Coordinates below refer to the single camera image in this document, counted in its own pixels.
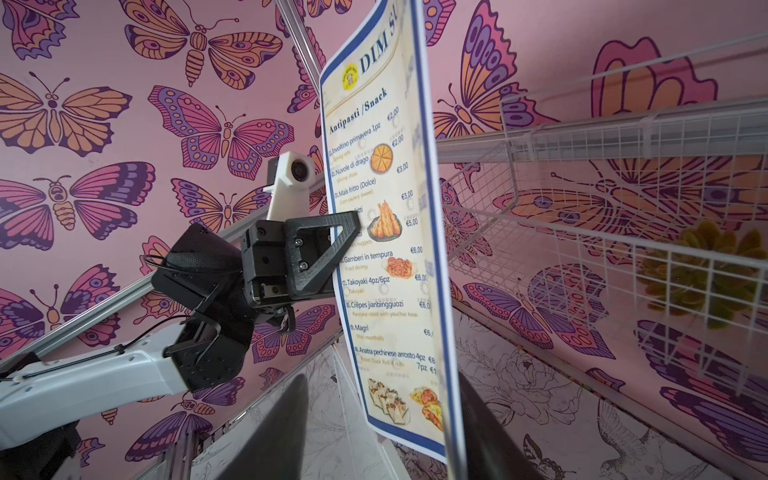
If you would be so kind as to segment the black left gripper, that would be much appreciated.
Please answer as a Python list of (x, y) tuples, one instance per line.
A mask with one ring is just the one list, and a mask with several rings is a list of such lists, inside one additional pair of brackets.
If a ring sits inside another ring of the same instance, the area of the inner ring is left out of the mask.
[(258, 220), (241, 236), (244, 297), (255, 309), (334, 296), (333, 273), (361, 231), (356, 211)]

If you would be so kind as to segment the green succulent plant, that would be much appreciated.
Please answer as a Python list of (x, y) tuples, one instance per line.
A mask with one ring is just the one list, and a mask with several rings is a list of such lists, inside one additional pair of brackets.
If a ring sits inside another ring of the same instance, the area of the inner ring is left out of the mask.
[(636, 279), (651, 310), (670, 316), (697, 316), (709, 330), (753, 320), (767, 326), (767, 259), (761, 233), (739, 236), (702, 221), (672, 243), (690, 251), (652, 249), (641, 256)]

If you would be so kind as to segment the aluminium cage frame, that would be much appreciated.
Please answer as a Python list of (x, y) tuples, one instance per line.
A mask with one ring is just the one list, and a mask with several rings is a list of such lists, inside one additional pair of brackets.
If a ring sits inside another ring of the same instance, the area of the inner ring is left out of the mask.
[(425, 478), (462, 373), (536, 472), (767, 475), (763, 1), (5, 1), (1, 385), (89, 479), (337, 333)]

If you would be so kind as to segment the dim sum menu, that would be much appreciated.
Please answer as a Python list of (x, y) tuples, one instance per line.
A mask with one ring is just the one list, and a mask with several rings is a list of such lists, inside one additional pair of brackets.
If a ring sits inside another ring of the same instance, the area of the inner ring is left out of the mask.
[(379, 1), (320, 76), (328, 207), (360, 229), (335, 273), (368, 425), (466, 477), (423, 16)]

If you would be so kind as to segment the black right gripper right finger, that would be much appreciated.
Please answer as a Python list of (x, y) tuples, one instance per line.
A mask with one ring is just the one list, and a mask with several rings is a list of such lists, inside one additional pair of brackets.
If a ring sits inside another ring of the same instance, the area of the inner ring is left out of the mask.
[(467, 378), (458, 374), (469, 479), (535, 480), (540, 475)]

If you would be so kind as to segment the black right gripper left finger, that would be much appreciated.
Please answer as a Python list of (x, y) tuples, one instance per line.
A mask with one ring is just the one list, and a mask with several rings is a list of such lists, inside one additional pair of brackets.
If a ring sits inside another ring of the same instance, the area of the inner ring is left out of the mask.
[(309, 386), (296, 376), (218, 479), (300, 479)]

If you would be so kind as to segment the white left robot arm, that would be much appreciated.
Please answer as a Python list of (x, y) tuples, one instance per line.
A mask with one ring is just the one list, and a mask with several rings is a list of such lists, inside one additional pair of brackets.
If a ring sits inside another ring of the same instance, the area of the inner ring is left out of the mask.
[(155, 458), (212, 430), (210, 408), (231, 406), (247, 358), (305, 355), (336, 309), (331, 276), (360, 233), (353, 211), (260, 220), (239, 246), (200, 224), (164, 254), (147, 255), (155, 291), (182, 310), (137, 338), (57, 362), (23, 356), (1, 373), (1, 475), (52, 479), (100, 444), (78, 422), (119, 406), (177, 394), (175, 411), (146, 430), (126, 458)]

